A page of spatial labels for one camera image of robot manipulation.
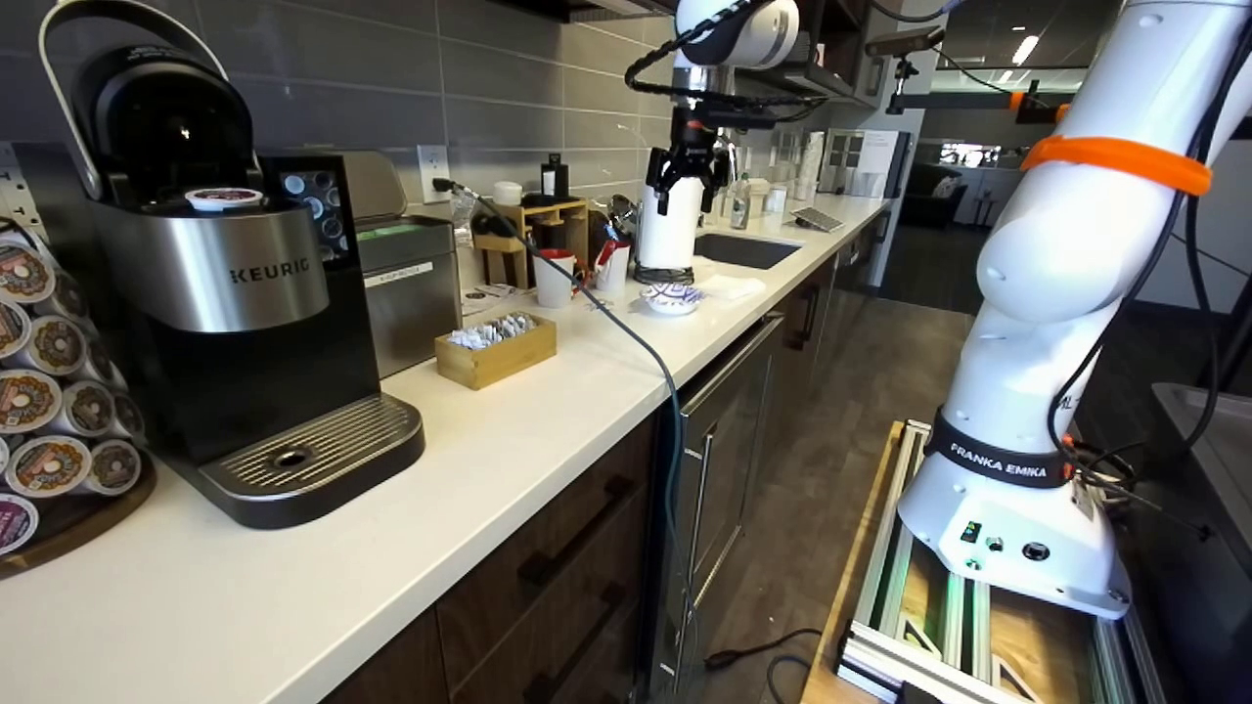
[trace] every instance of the ceiling light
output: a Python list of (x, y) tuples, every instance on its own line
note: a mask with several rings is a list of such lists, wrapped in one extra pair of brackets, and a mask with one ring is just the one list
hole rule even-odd
[(1039, 36), (1020, 36), (1020, 43), (1013, 49), (1013, 65), (1020, 65), (1035, 43), (1039, 43)]

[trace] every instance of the bottle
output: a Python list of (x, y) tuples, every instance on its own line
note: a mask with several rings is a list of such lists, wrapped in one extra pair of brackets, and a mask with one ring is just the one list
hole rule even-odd
[(559, 152), (548, 152), (548, 162), (541, 163), (541, 197), (542, 201), (572, 197), (572, 169), (559, 162)]

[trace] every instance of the ceiling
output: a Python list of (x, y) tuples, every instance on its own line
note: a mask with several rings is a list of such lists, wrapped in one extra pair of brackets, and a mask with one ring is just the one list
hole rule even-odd
[(1013, 69), (1020, 36), (1039, 36), (1030, 69), (1085, 69), (1119, 0), (964, 0), (944, 56), (967, 69)]

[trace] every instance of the sink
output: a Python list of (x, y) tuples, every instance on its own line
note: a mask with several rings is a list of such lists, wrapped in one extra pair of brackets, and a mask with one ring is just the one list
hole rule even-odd
[(739, 237), (739, 235), (697, 235), (697, 254), (712, 261), (769, 271), (773, 261), (790, 258), (799, 246)]

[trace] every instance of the gray tile backsplash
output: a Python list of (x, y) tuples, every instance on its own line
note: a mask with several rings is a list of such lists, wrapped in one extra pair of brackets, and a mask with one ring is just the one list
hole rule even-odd
[[(0, 141), (61, 138), (35, 61), (45, 9), (51, 0), (0, 9)], [(156, 9), (221, 59), (261, 149), (375, 149), (409, 163), (414, 145), (447, 145), (455, 177), (481, 190), (501, 177), (534, 182), (542, 152), (564, 152), (572, 190), (637, 197), (647, 152), (670, 133), (670, 102), (621, 81), (637, 56), (670, 39), (664, 14), (554, 25), (494, 0)]]

